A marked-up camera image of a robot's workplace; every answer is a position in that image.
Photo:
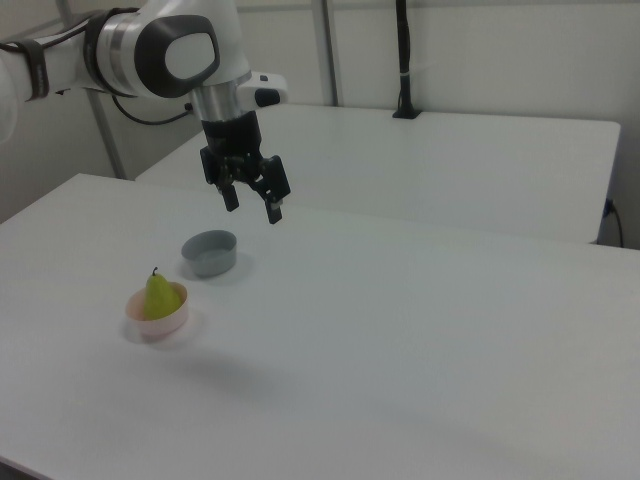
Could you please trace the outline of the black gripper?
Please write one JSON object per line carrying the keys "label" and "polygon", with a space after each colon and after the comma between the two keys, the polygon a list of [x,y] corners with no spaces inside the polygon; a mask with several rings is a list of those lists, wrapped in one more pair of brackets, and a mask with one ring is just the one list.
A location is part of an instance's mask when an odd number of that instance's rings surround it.
{"label": "black gripper", "polygon": [[257,114],[250,112],[229,121],[202,122],[207,145],[200,150],[205,180],[215,186],[225,208],[239,207],[234,181],[250,183],[264,200],[271,225],[282,219],[281,205],[291,193],[279,156],[263,158]]}

